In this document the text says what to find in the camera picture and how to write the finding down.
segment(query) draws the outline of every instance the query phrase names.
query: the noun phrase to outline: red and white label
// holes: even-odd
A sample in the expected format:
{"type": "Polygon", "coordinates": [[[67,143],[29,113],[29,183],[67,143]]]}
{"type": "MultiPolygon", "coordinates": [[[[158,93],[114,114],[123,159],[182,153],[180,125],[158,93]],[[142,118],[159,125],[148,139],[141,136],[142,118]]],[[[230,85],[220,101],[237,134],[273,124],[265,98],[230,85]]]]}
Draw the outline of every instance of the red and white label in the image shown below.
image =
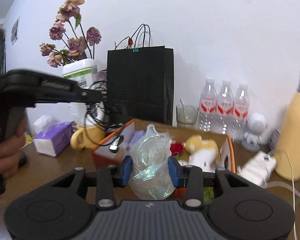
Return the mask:
{"type": "Polygon", "coordinates": [[[233,110],[233,102],[221,101],[218,103],[217,113],[231,115],[233,110]]]}
{"type": "Polygon", "coordinates": [[[236,118],[247,118],[249,105],[247,103],[236,103],[234,104],[233,114],[236,118]]]}
{"type": "Polygon", "coordinates": [[[217,109],[217,101],[213,99],[201,100],[201,111],[204,113],[214,113],[217,109]]]}

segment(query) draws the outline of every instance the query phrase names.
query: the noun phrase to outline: wooden tabletop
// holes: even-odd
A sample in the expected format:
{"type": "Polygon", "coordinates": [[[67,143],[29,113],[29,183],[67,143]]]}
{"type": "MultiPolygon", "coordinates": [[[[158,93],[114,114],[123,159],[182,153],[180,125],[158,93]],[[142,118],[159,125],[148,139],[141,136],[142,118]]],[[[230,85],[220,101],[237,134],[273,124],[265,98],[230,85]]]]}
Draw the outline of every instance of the wooden tabletop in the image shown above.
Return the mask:
{"type": "MultiPolygon", "coordinates": [[[[89,150],[76,151],[67,147],[57,157],[53,158],[46,155],[38,154],[33,144],[24,148],[27,154],[28,163],[23,166],[17,174],[7,181],[6,192],[0,196],[0,240],[11,240],[3,223],[3,214],[6,207],[18,197],[44,185],[45,183],[56,179],[57,177],[71,171],[76,167],[84,167],[87,172],[95,171],[92,157],[89,150]]],[[[234,144],[236,165],[245,164],[254,153],[244,149],[239,144],[234,144]]],[[[277,174],[271,176],[271,181],[285,181],[277,174]]],[[[300,181],[295,183],[296,189],[300,191],[300,181]]],[[[285,188],[269,189],[275,195],[282,197],[289,203],[292,203],[292,193],[285,188]]],[[[116,189],[116,198],[129,199],[135,198],[130,188],[116,189]]],[[[88,190],[87,201],[94,203],[95,191],[93,188],[88,190]]],[[[296,205],[296,227],[297,235],[300,240],[300,203],[296,205]]],[[[293,234],[290,233],[288,240],[293,240],[293,234]]]]}

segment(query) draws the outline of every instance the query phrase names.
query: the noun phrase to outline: glass cup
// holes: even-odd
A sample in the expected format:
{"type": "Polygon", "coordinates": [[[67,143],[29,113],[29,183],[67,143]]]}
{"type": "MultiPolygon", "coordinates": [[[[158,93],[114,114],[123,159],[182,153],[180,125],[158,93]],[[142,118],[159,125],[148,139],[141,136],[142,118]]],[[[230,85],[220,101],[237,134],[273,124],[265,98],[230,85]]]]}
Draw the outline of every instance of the glass cup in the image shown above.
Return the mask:
{"type": "Polygon", "coordinates": [[[182,105],[177,106],[178,127],[196,128],[199,108],[196,106],[185,105],[183,111],[182,105]]]}

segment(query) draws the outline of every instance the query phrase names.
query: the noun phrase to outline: white astronaut figurine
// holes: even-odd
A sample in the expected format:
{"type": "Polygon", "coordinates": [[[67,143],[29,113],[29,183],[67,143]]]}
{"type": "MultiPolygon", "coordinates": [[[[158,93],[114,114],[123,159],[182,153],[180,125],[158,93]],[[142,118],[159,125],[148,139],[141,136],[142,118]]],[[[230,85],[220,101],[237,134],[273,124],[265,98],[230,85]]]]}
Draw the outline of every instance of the white astronaut figurine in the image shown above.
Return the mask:
{"type": "Polygon", "coordinates": [[[261,134],[267,129],[266,118],[263,114],[253,113],[248,118],[247,131],[243,134],[242,146],[250,151],[259,151],[261,134]]]}

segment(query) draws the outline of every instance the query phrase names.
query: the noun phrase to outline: finger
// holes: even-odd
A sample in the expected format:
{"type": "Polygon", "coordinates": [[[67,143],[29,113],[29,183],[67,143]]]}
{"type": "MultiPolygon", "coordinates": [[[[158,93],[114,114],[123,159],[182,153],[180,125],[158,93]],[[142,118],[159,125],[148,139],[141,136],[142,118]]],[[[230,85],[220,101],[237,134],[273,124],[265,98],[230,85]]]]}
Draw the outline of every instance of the finger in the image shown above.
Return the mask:
{"type": "Polygon", "coordinates": [[[16,172],[18,171],[18,166],[15,166],[11,171],[7,171],[5,172],[2,177],[4,179],[10,179],[13,177],[14,174],[16,174],[16,172]]]}
{"type": "Polygon", "coordinates": [[[8,140],[0,143],[0,158],[13,155],[25,145],[25,137],[13,135],[8,140]]]}
{"type": "Polygon", "coordinates": [[[19,125],[17,127],[16,135],[22,136],[25,133],[25,131],[26,131],[26,127],[27,127],[27,119],[24,117],[20,121],[20,123],[19,123],[19,125]]]}
{"type": "Polygon", "coordinates": [[[12,156],[0,159],[0,174],[12,171],[15,167],[18,167],[18,163],[21,159],[21,153],[17,152],[12,156]]]}

